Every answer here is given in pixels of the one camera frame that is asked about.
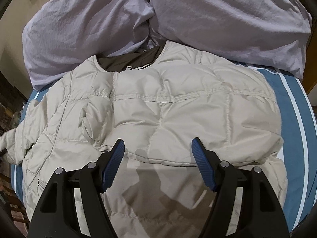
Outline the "lavender pillow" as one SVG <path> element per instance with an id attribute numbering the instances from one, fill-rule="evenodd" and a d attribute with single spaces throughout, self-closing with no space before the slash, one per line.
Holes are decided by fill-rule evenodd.
<path id="1" fill-rule="evenodd" d="M 298 0 L 149 0 L 150 35 L 304 76 L 312 17 Z"/>

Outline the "lavender duvet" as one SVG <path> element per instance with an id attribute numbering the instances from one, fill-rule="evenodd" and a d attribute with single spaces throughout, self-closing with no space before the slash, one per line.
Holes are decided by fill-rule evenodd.
<path id="1" fill-rule="evenodd" d="M 149 0 L 50 0 L 26 24 L 23 57 L 40 90 L 87 58 L 114 57 L 155 46 Z"/>

